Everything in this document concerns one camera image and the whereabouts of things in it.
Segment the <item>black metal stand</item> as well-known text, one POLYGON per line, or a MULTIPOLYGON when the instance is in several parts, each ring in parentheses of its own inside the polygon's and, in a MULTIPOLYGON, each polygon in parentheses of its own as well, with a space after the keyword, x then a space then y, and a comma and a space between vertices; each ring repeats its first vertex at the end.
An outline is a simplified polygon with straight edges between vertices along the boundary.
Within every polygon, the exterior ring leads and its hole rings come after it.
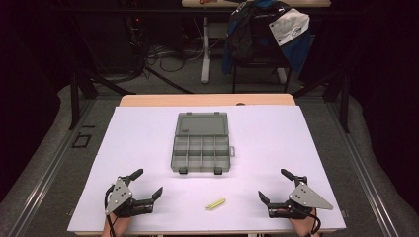
POLYGON ((76 69, 70 80, 70 98, 71 98, 71 125, 69 129, 73 129, 77 123, 80 121, 80 99, 79 92, 88 99, 95 100, 98 96, 98 91, 93 85, 93 81, 98 82, 101 85, 111 89, 118 94, 132 95, 132 92, 129 92, 111 81, 105 79, 97 73, 94 73, 88 69, 76 69))
POLYGON ((294 98, 299 98, 322 84, 327 83, 322 94, 322 99, 327 103, 340 102, 339 106, 339 123, 346 133, 349 133, 348 127, 348 111, 349 111, 349 95, 350 95, 350 77, 343 70, 335 70, 326 76, 316 80, 315 82, 304 86, 302 89, 292 93, 294 98))

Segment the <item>blue black white jacket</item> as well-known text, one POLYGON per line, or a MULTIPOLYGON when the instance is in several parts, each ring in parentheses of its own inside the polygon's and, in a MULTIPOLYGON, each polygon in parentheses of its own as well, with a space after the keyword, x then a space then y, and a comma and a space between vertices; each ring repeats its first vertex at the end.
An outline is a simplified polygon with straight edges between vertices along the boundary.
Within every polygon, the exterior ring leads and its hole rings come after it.
POLYGON ((282 55, 299 72, 309 53, 310 18, 278 0, 239 4, 230 14, 221 70, 229 74, 234 61, 248 62, 257 50, 282 55))

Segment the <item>small yellow-green plastic piece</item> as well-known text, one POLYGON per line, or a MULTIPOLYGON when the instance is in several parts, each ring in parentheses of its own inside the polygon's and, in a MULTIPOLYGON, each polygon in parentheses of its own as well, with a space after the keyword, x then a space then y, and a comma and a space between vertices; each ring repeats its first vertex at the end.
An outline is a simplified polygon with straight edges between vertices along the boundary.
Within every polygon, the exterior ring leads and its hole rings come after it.
POLYGON ((214 210, 226 202, 226 198, 220 198, 205 206, 205 210, 214 210))

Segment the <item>black diagonal metal bar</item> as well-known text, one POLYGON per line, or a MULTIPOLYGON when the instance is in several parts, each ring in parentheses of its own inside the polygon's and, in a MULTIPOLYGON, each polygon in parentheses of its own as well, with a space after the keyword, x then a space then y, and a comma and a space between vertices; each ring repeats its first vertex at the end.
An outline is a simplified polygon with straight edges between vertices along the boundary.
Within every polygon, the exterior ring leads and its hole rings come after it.
POLYGON ((185 94, 194 94, 193 92, 177 85, 176 83, 172 82, 171 80, 169 80, 168 78, 164 77, 163 75, 161 75, 160 73, 156 72, 155 70, 153 70, 152 68, 146 66, 144 67, 144 70, 148 71, 149 73, 153 74, 154 76, 156 76, 157 78, 159 78, 160 80, 162 80, 164 83, 168 84, 169 86, 173 87, 174 89, 183 92, 185 94))

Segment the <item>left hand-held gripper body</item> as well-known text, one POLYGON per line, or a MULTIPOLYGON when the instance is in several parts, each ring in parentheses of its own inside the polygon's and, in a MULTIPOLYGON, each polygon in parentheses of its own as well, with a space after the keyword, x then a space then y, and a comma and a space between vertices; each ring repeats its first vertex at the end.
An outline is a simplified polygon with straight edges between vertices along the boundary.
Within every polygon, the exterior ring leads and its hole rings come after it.
POLYGON ((113 213, 117 217, 133 217, 153 212, 154 200, 136 200, 132 191, 124 182, 124 177, 118 177, 109 188, 105 197, 105 214, 113 213))

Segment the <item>person's right hand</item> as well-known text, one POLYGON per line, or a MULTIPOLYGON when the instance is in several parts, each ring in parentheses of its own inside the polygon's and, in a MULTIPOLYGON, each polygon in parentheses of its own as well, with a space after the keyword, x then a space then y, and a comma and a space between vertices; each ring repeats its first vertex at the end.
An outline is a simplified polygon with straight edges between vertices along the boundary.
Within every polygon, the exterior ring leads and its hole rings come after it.
POLYGON ((290 223, 299 237, 321 237, 319 232, 314 234, 311 233, 313 228, 316 226, 316 220, 313 217, 307 217, 305 219, 291 219, 290 223))

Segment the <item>clear grey compartment organizer box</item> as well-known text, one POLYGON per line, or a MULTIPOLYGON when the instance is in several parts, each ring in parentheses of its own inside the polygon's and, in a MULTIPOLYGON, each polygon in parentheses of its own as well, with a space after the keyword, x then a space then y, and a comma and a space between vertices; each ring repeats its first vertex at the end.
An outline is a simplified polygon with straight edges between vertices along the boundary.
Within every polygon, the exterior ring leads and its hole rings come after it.
POLYGON ((222 175, 230 170, 234 156, 227 113, 179 113, 171 159, 173 172, 222 175))

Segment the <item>aluminium floor rail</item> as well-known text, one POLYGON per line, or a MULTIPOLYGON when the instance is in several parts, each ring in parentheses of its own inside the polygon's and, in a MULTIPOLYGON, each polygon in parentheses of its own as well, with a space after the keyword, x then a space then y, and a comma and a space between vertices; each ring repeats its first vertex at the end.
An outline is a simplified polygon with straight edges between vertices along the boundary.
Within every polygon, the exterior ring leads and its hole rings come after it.
POLYGON ((337 107, 332 103, 326 103, 326 108, 332 117, 337 129, 342 137, 345 146, 349 149, 350 160, 352 167, 357 175, 357 178, 362 186, 364 194, 368 200, 368 203, 374 213, 377 220, 377 224, 384 237, 400 237, 399 233, 384 206, 381 196, 377 192, 377 188, 373 182, 373 179, 367 171, 367 167, 354 143, 354 140, 350 133, 347 133, 342 127, 339 119, 339 112, 337 107))
POLYGON ((67 127, 63 107, 17 185, 0 204, 8 225, 3 237, 76 237, 67 230, 98 150, 102 121, 97 103, 87 101, 81 119, 67 127))

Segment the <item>dark equipment rack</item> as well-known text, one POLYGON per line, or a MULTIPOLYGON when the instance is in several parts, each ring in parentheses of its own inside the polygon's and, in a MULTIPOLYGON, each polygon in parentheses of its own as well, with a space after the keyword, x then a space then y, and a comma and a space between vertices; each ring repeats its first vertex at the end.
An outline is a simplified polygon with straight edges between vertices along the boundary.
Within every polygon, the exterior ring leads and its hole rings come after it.
POLYGON ((136 17, 125 17, 125 21, 129 34, 129 42, 133 47, 138 68, 143 69, 147 57, 148 37, 146 31, 136 17))

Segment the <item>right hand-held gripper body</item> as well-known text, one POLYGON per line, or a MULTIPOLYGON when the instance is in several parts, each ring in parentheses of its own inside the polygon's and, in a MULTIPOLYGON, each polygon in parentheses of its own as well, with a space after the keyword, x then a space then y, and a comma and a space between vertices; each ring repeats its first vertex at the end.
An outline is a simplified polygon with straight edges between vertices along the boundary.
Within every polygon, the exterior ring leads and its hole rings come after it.
POLYGON ((267 208, 270 218, 306 219, 316 218, 312 212, 317 208, 332 210, 333 205, 309 185, 301 183, 283 203, 270 203, 267 199, 267 208))

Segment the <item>black chair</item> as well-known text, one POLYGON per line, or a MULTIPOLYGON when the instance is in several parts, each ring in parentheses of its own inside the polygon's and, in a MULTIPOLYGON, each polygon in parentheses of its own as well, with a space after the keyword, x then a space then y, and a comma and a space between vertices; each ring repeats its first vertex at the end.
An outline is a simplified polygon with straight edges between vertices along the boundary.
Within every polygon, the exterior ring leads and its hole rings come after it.
POLYGON ((252 72, 253 69, 255 70, 262 70, 262 69, 272 69, 271 74, 269 77, 273 75, 277 76, 278 85, 284 86, 283 92, 286 93, 289 88, 291 76, 293 73, 293 68, 290 66, 288 61, 282 57, 280 58, 256 58, 251 61, 237 61, 235 60, 232 65, 232 92, 236 93, 236 86, 239 85, 238 82, 238 69, 244 68, 249 73, 252 72), (280 73, 278 72, 279 69, 284 69, 286 72, 286 80, 285 82, 281 81, 280 73))

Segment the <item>wooden desk with white legs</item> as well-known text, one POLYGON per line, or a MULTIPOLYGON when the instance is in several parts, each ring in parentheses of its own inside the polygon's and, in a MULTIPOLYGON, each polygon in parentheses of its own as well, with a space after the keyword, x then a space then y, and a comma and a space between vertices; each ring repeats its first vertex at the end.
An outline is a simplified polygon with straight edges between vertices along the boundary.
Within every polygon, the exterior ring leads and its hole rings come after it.
MULTIPOLYGON (((237 8, 238 5, 243 1, 253 1, 253 0, 218 0, 217 3, 201 5, 199 0, 181 0, 182 6, 185 8, 217 8, 217 9, 227 9, 227 8, 237 8)), ((285 2, 292 7, 302 7, 302 8, 327 8, 331 5, 330 0, 278 0, 285 2)), ((203 45, 204 45, 204 58, 203 58, 203 67, 201 82, 207 84, 210 78, 210 54, 209 54, 209 27, 208 27, 208 18, 204 17, 203 19, 203 45)))

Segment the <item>person's left hand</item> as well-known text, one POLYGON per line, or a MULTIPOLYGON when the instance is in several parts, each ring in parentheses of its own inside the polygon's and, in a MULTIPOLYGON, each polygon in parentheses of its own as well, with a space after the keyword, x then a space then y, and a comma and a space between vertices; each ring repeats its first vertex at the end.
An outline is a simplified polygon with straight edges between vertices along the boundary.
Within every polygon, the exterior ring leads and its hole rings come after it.
POLYGON ((113 213, 107 215, 101 237, 123 237, 130 222, 130 217, 117 217, 113 213))

